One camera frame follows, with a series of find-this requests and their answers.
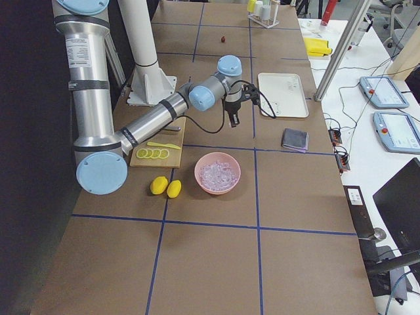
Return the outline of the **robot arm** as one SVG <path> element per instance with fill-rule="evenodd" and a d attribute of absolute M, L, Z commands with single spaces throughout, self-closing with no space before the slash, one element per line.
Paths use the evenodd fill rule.
<path fill-rule="evenodd" d="M 216 72 L 205 81 L 177 87 L 176 78 L 165 75 L 159 66 L 147 2 L 120 1 L 119 8 L 136 64 L 133 97 L 150 109 L 115 130 L 106 61 L 108 2 L 52 2 L 54 24 L 65 38 L 68 88 L 77 118 L 78 138 L 73 145 L 76 177 L 84 190 L 96 195 L 118 190 L 128 173 L 123 156 L 190 107 L 205 111 L 216 101 L 227 99 L 229 118 L 236 125 L 242 102 L 242 63 L 238 57 L 223 56 Z"/>

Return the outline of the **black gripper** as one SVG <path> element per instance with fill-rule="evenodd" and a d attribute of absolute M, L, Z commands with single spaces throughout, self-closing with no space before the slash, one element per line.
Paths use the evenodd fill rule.
<path fill-rule="evenodd" d="M 223 100 L 223 108 L 224 110 L 228 113 L 228 118 L 229 118 L 229 122 L 230 122 L 230 126 L 231 127 L 235 127 L 235 125 L 239 125 L 240 121 L 239 121 L 239 117 L 238 117 L 238 112 L 241 108 L 241 101 L 240 100 L 236 100 L 236 101 L 227 101 L 227 100 Z"/>

